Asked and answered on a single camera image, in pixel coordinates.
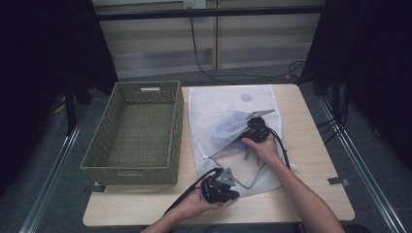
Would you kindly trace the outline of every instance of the green woven basket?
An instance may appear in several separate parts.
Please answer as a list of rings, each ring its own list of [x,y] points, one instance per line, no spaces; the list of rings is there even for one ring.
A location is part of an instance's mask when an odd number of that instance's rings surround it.
[[[81,169],[100,184],[177,183],[180,82],[117,83]]]

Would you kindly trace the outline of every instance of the black cable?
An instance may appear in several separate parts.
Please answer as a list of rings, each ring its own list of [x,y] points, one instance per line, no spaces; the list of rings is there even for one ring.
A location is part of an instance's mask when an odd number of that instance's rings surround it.
[[[178,199],[176,199],[175,202],[173,202],[173,204],[166,210],[166,212],[163,214],[165,215],[167,212],[169,212],[170,210],[172,210],[173,208],[175,208],[177,205],[179,205],[179,203],[181,203],[192,191],[194,191],[196,189],[196,185],[198,183],[200,183],[203,179],[205,179],[205,177],[209,174],[211,174],[212,172],[219,172],[222,168],[214,168],[211,169],[209,172],[203,174],[203,176],[201,176],[195,183],[193,183],[182,195],[180,195],[180,197]]]
[[[285,147],[283,146],[283,143],[282,143],[281,138],[280,138],[279,135],[275,132],[275,130],[273,130],[273,129],[269,128],[269,127],[267,127],[267,128],[270,130],[270,132],[273,134],[273,136],[275,136],[276,140],[279,142],[279,145],[281,146],[282,154],[284,155],[284,158],[285,158],[285,164],[286,164],[286,166],[287,166],[289,169],[291,169],[291,165],[290,165],[290,163],[289,163],[287,151],[286,151]]]
[[[328,142],[330,142],[330,140],[332,140],[334,138],[334,136],[340,134],[342,132],[343,127],[346,124],[346,121],[348,120],[348,112],[349,112],[349,91],[348,88],[345,88],[345,100],[343,103],[343,109],[341,111],[340,116],[344,116],[344,119],[342,120],[342,122],[340,123],[339,127],[337,128],[336,132],[334,132],[325,142],[324,144],[326,145]]]
[[[214,79],[214,78],[220,78],[220,77],[251,77],[251,78],[264,78],[264,79],[280,78],[280,77],[284,77],[284,76],[286,76],[286,75],[291,74],[293,71],[295,71],[297,68],[299,68],[301,64],[303,64],[304,62],[306,62],[306,61],[294,61],[294,62],[292,62],[291,64],[289,64],[289,67],[288,67],[288,70],[289,70],[289,71],[288,71],[287,73],[284,73],[284,74],[281,74],[281,75],[276,75],[276,76],[238,75],[238,74],[233,74],[233,75],[229,75],[229,74],[227,74],[227,75],[212,75],[212,74],[208,74],[208,73],[206,73],[206,72],[203,70],[203,68],[202,68],[202,66],[201,66],[201,63],[200,63],[200,60],[199,60],[198,53],[197,53],[197,45],[196,45],[196,40],[195,40],[195,37],[194,37],[193,18],[190,17],[189,20],[190,20],[190,28],[191,28],[191,37],[192,37],[192,40],[193,40],[194,60],[195,60],[195,62],[196,62],[196,66],[197,66],[197,68],[199,69],[199,71],[200,71],[201,73],[203,73],[206,77],[208,77],[209,79],[211,79],[211,80],[213,80],[213,81],[237,85],[236,83],[231,83],[231,82],[227,82],[227,81],[217,80],[217,79]],[[296,67],[294,67],[293,69],[291,69],[292,65],[295,64],[295,63],[300,63],[300,64],[297,65]]]

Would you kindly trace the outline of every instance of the floor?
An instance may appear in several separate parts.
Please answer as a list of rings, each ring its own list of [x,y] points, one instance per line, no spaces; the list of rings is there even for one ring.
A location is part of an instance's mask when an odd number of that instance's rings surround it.
[[[185,86],[226,84],[216,81],[223,79],[227,83],[258,84],[258,83],[290,83],[279,74],[288,73],[288,66],[267,66],[244,69],[230,69],[215,72],[214,74],[236,74],[240,76],[218,77],[211,80],[201,72],[162,75],[139,78],[144,80],[180,80]],[[330,98],[330,90],[322,96],[314,94],[311,83],[300,86],[302,95],[308,105],[315,123],[328,121],[327,106],[322,99]],[[77,115],[80,122],[75,132],[75,140],[66,142],[67,118],[65,112],[58,115],[50,114],[44,123],[42,135],[37,148],[30,155],[30,160],[17,181],[9,186],[0,199],[0,232],[138,232],[141,227],[107,227],[90,228],[83,225],[82,216],[86,209],[90,187],[93,180],[80,170],[80,164],[86,153],[89,142],[101,118],[108,97],[91,90],[92,103],[88,106],[77,105]],[[342,144],[342,138],[334,136],[326,143],[327,151],[333,161],[340,178],[349,181],[345,190],[356,212],[353,221],[343,224],[361,224],[374,233],[407,232],[412,230],[412,171],[397,160],[391,146],[384,138],[374,133],[374,127],[358,108],[355,101],[349,101],[348,120],[344,126],[350,139],[356,146],[367,172],[372,176],[363,175],[356,160],[349,155],[347,148]],[[320,134],[326,141],[334,134],[330,124],[319,126]],[[59,167],[57,173],[51,175],[51,170]],[[39,199],[39,195],[46,193],[46,199]],[[399,224],[388,223],[391,217],[398,217]],[[216,226],[201,228],[204,232],[269,232],[281,225],[248,225],[245,228],[224,228]],[[199,232],[199,228],[181,227],[177,232]]]

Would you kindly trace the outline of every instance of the hand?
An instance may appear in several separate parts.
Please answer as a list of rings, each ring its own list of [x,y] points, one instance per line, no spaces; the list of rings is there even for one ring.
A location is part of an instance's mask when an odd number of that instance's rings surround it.
[[[243,138],[242,142],[253,148],[257,152],[258,157],[265,163],[280,160],[276,139],[272,134],[261,143],[255,143],[249,138]]]
[[[193,218],[202,215],[208,210],[217,210],[223,206],[223,202],[216,202],[210,204],[202,195],[200,188],[192,191],[177,207],[171,211],[176,212],[182,219]]]
[[[142,232],[166,233],[181,221],[202,215],[208,210],[217,210],[223,202],[209,204],[202,195],[200,188],[192,191],[179,205],[171,209],[155,223]]]

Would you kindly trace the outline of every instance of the white mesh bag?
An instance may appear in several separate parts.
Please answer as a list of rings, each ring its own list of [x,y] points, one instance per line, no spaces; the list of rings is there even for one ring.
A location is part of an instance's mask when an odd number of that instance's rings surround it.
[[[241,196],[280,185],[256,152],[238,140],[247,129],[246,115],[262,110],[275,110],[262,118],[282,138],[282,119],[271,85],[189,89],[190,139],[199,176],[215,167],[230,167],[236,179],[234,189]]]

